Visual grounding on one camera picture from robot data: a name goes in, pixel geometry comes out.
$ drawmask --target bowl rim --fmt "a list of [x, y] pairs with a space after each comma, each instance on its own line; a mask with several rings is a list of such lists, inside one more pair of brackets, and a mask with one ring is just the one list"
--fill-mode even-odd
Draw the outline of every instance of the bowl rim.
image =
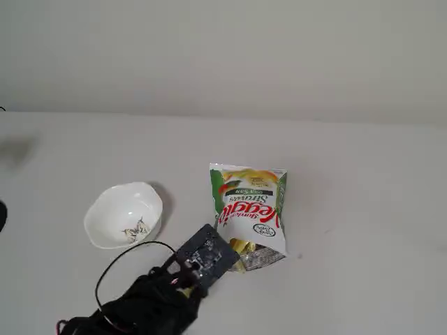
[[[157, 216], [156, 220], [154, 221], [154, 227], [140, 240], [140, 241], [134, 241], [132, 243], [129, 244], [122, 244], [119, 246], [101, 246], [99, 244], [97, 244], [94, 239], [92, 239], [91, 235], [90, 235], [90, 231], [87, 228], [87, 219], [89, 217], [89, 215], [91, 215], [91, 213], [94, 210], [94, 207], [98, 204], [99, 201], [101, 201], [104, 197], [108, 196], [108, 193], [111, 190], [114, 190], [116, 188], [123, 188], [125, 186], [143, 186], [145, 188], [150, 188], [154, 191], [154, 194], [156, 195], [156, 197], [160, 200], [160, 214]], [[136, 244], [139, 244], [140, 242], [142, 242], [144, 239], [146, 239], [153, 231], [158, 231], [158, 229], [156, 228], [157, 225], [159, 224], [159, 220], [161, 217], [161, 214], [163, 212], [163, 200], [160, 198], [160, 195], [156, 192], [155, 188], [152, 187], [151, 184], [144, 182], [144, 181], [133, 181], [131, 183], [125, 183], [125, 184], [117, 184], [114, 186], [111, 186], [107, 189], [105, 189], [96, 199], [95, 201], [93, 201], [93, 203], [90, 205], [89, 209], [87, 210], [87, 212], [84, 215], [84, 229], [85, 232], [87, 233], [87, 236], [89, 237], [89, 240], [91, 242], [91, 244], [93, 244], [95, 247], [100, 248], [100, 249], [104, 249], [104, 250], [111, 250], [111, 249], [119, 249], [119, 248], [128, 248], [128, 247], [132, 247], [135, 246]]]

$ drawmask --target white table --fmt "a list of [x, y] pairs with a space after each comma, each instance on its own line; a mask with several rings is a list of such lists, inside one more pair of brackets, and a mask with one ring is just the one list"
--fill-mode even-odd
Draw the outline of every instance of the white table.
[[[82, 220], [109, 186], [159, 183], [169, 207], [159, 239], [175, 247], [212, 222], [209, 162], [288, 169], [291, 257], [226, 274], [187, 334], [447, 332], [446, 129], [0, 113], [0, 141], [10, 212], [0, 233], [2, 334], [51, 334], [58, 319], [94, 311], [98, 276], [120, 251], [93, 247]], [[24, 142], [27, 155], [12, 161], [11, 143], [20, 151]], [[168, 254], [127, 255], [101, 299]]]

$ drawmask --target red wire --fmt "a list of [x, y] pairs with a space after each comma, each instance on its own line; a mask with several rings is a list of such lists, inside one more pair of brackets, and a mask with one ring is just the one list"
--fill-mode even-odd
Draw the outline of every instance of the red wire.
[[56, 324], [56, 335], [61, 335], [61, 325], [64, 324], [64, 326], [68, 323], [67, 320], [59, 320]]

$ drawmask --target brand logo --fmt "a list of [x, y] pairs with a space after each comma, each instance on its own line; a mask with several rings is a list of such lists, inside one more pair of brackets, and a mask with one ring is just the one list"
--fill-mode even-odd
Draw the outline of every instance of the brand logo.
[[223, 223], [223, 225], [226, 225], [227, 220], [235, 216], [259, 219], [262, 223], [266, 223], [275, 217], [276, 226], [279, 228], [276, 210], [260, 202], [237, 201], [233, 204], [226, 205], [219, 215], [219, 224]]
[[273, 237], [277, 234], [273, 228], [268, 225], [263, 225], [262, 223], [257, 223], [253, 226], [253, 230], [260, 235]]

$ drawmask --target veggie straws bag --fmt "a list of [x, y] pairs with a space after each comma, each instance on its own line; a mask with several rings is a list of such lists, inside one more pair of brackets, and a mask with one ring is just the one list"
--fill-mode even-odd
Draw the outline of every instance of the veggie straws bag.
[[215, 228], [241, 255], [235, 270], [255, 270], [286, 257], [281, 213], [287, 171], [210, 164]]

